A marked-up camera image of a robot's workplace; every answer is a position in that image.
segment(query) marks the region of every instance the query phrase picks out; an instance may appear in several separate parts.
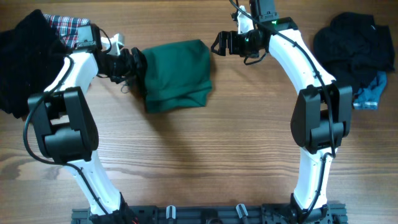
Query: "red plaid fabric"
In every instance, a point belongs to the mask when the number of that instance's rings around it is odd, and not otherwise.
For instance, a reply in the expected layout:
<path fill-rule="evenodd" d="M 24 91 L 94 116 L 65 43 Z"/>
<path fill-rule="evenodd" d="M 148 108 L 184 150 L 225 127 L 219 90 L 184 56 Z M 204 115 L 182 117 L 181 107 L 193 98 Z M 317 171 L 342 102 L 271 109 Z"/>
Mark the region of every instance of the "red plaid fabric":
<path fill-rule="evenodd" d="M 52 16 L 44 14 L 50 27 L 56 29 L 56 34 L 59 36 L 61 42 L 69 49 L 74 48 L 78 40 L 77 28 L 90 24 L 89 19 L 74 18 L 67 16 Z"/>

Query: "wire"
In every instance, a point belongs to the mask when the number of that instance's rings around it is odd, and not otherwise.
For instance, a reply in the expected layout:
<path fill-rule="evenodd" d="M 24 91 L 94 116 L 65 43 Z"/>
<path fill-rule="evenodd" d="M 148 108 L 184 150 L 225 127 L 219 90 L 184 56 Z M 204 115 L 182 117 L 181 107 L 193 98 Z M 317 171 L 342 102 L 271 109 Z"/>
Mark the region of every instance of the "wire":
<path fill-rule="evenodd" d="M 244 58 L 244 60 L 243 60 L 243 63 L 245 64 L 245 65 L 254 65 L 255 63 L 259 63 L 259 62 L 261 62 L 266 56 L 267 56 L 267 52 L 265 52 L 262 56 L 261 56 L 261 58 L 259 59 L 259 60 L 256 60 L 256 61 L 254 61 L 254 62 L 249 62 L 249 63 L 246 63 L 247 62 L 247 60 L 248 60 L 248 58 L 249 58 L 249 56 L 246 56 L 245 58 Z"/>
<path fill-rule="evenodd" d="M 238 10 L 236 10 L 236 20 L 238 20 Z"/>
<path fill-rule="evenodd" d="M 128 84 L 128 82 L 125 81 L 124 84 L 123 84 L 123 86 L 122 86 L 122 88 L 120 89 L 120 92 L 122 92 L 122 93 L 124 93 L 124 94 L 129 93 L 129 92 L 130 92 L 129 90 L 128 90 L 128 91 L 123 91 L 123 90 L 124 90 L 124 87 L 129 86 L 129 85 L 130 85 L 130 84 Z"/>
<path fill-rule="evenodd" d="M 32 156 L 35 160 L 37 160 L 39 162 L 42 162 L 42 163 L 48 164 L 48 165 L 61 165 L 61 166 L 68 166 L 68 167 L 74 168 L 79 173 L 81 178 L 83 179 L 84 183 L 86 184 L 86 186 L 87 186 L 88 190 L 90 191 L 91 195 L 94 197 L 94 199 L 95 199 L 96 203 L 98 204 L 98 206 L 102 209 L 102 211 L 104 211 L 104 213 L 106 215 L 109 215 L 109 213 L 106 211 L 106 209 L 101 204 L 100 199 L 95 195 L 95 193 L 94 193 L 93 189 L 91 188 L 90 184 L 88 183 L 84 173 L 81 171 L 81 169 L 79 169 L 79 167 L 77 167 L 77 166 L 75 166 L 73 164 L 68 164 L 68 163 L 66 163 L 66 164 L 58 164 L 56 162 L 52 162 L 52 161 L 48 161 L 46 159 L 42 159 L 39 156 L 37 156 L 36 154 L 34 154 L 34 152 L 32 151 L 32 149 L 29 146 L 29 142 L 28 142 L 28 138 L 27 138 L 27 131 L 28 131 L 28 128 L 29 128 L 29 123 L 30 123 L 34 113 L 36 112 L 37 108 L 43 103 L 43 101 L 47 97 L 49 97 L 51 94 L 53 94 L 55 92 L 55 90 L 57 90 L 58 88 L 60 88 L 63 85 L 65 80 L 68 78 L 70 72 L 73 70 L 73 64 L 74 64 L 73 59 L 69 55 L 65 55 L 65 57 L 68 58 L 69 61 L 70 61 L 70 64 L 69 64 L 67 72 L 64 74 L 64 76 L 58 82 L 57 86 L 55 86 L 50 91 L 45 92 L 40 97 L 40 99 L 36 102 L 35 106 L 30 111 L 29 115 L 26 118 L 26 122 L 25 122 L 25 126 L 24 126 L 24 132 L 23 132 L 24 145 L 25 145 L 26 151 L 29 153 L 29 155 Z"/>
<path fill-rule="evenodd" d="M 296 42 L 293 41 L 292 39 L 288 38 L 287 36 L 285 36 L 284 34 L 281 34 L 280 32 L 276 31 L 276 30 L 272 30 L 268 27 L 266 27 L 265 25 L 261 24 L 257 19 L 251 17 L 249 14 L 247 14 L 245 11 L 243 11 L 242 9 L 239 8 L 238 5 L 236 5 L 233 0 L 229 0 L 230 3 L 238 10 L 240 11 L 242 14 L 244 14 L 247 18 L 251 19 L 253 22 L 255 22 L 258 26 L 261 26 L 262 28 L 264 28 L 265 30 L 271 31 L 272 35 L 279 35 L 281 36 L 283 39 L 287 40 L 288 42 L 290 42 L 291 44 L 293 44 L 294 47 L 297 47 L 303 54 L 304 56 L 307 58 L 307 60 L 310 62 L 311 67 L 313 68 L 313 71 L 315 72 L 315 76 L 316 78 L 319 80 L 319 82 L 321 83 L 322 86 L 322 91 L 323 94 L 325 96 L 325 100 L 326 100 L 326 104 L 328 106 L 328 115 L 329 115 L 329 138 L 330 138 L 330 148 L 331 148 L 331 154 L 330 153 L 325 153 L 322 157 L 322 167 L 321 167 L 321 171 L 320 171 L 320 178 L 318 181 L 318 188 L 317 188 L 317 192 L 316 195 L 311 203 L 310 208 L 308 209 L 308 212 L 306 213 L 306 215 L 302 218 L 302 221 L 300 223 L 305 222 L 305 220 L 308 218 L 308 216 L 311 214 L 315 204 L 317 203 L 317 200 L 319 198 L 319 195 L 321 194 L 321 190 L 322 190 L 322 183 L 323 183 L 323 176 L 325 174 L 325 164 L 326 164 L 326 159 L 328 156 L 331 156 L 332 158 L 336 157 L 336 147 L 335 147 L 335 137 L 333 134 L 333 113 L 332 113 L 332 109 L 331 109 L 331 100 L 330 100 L 330 95 L 328 93 L 328 90 L 326 89 L 325 83 L 322 80 L 322 77 L 320 75 L 320 72 L 317 70 L 317 67 L 315 66 L 314 62 L 312 61 L 312 59 L 310 58 L 310 56 L 308 55 L 308 53 Z"/>
<path fill-rule="evenodd" d="M 111 42 L 111 39 L 108 37 L 108 35 L 106 34 L 106 32 L 103 30 L 103 29 L 101 29 L 101 28 L 99 28 L 99 30 L 100 31 L 102 31 L 103 33 L 104 33 L 104 35 L 106 36 L 106 38 L 108 38 L 108 41 L 109 41 L 109 49 L 108 50 L 104 50 L 104 53 L 109 53 L 111 50 L 112 50 L 112 42 Z"/>
<path fill-rule="evenodd" d="M 105 76 L 105 77 L 104 77 L 104 76 L 101 76 L 101 75 L 98 75 L 98 74 L 97 74 L 97 77 L 98 77 L 98 78 L 109 78 L 109 76 Z"/>

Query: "wood grain surface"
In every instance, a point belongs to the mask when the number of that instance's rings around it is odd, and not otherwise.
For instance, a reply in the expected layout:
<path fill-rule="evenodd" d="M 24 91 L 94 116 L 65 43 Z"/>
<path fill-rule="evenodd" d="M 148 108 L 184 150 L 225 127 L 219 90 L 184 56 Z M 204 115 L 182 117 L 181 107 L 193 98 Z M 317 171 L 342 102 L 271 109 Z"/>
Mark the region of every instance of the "wood grain surface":
<path fill-rule="evenodd" d="M 0 30 L 28 13 L 86 17 L 126 47 L 143 50 L 181 40 L 210 46 L 236 30 L 227 0 L 1 1 Z M 248 8 L 248 1 L 241 1 Z M 389 25 L 397 51 L 398 1 L 275 0 L 303 39 L 344 11 L 374 14 Z M 246 67 L 237 56 L 213 57 L 215 89 L 205 108 L 149 115 L 121 85 L 94 79 L 86 96 L 99 131 L 99 156 L 130 205 L 284 203 L 297 183 L 299 149 L 290 133 L 297 94 L 272 57 Z M 333 162 L 327 195 L 346 203 L 350 223 L 398 223 L 398 79 L 389 75 L 378 111 L 354 111 L 351 132 Z M 69 223 L 88 202 L 60 167 L 34 161 L 22 142 L 24 123 L 0 113 L 0 223 Z M 29 141 L 35 152 L 32 128 Z"/>

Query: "black mounting base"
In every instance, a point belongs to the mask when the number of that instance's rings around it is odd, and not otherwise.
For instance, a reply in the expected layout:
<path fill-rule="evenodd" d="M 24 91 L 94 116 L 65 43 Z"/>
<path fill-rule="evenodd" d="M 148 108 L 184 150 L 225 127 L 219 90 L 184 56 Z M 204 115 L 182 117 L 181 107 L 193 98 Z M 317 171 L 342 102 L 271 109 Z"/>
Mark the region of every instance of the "black mounting base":
<path fill-rule="evenodd" d="M 250 224 L 289 224 L 289 221 L 279 214 L 288 204 L 264 204 L 262 206 L 248 206 L 248 221 Z M 326 218 L 313 224 L 345 224 L 348 223 L 345 204 L 328 204 Z M 176 219 L 166 219 L 166 208 L 156 206 L 130 206 L 138 216 L 139 224 L 243 224 L 236 208 L 230 207 L 177 207 Z M 72 210 L 71 224 L 91 224 L 89 209 Z"/>

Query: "green cloth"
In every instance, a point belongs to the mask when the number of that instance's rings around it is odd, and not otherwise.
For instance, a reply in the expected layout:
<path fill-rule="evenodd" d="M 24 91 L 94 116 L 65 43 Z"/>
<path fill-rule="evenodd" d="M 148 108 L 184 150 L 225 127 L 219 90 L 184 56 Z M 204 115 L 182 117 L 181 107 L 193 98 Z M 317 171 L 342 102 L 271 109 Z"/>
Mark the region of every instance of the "green cloth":
<path fill-rule="evenodd" d="M 212 90 L 210 53 L 200 40 L 161 45 L 142 51 L 147 60 L 146 110 L 206 106 Z"/>

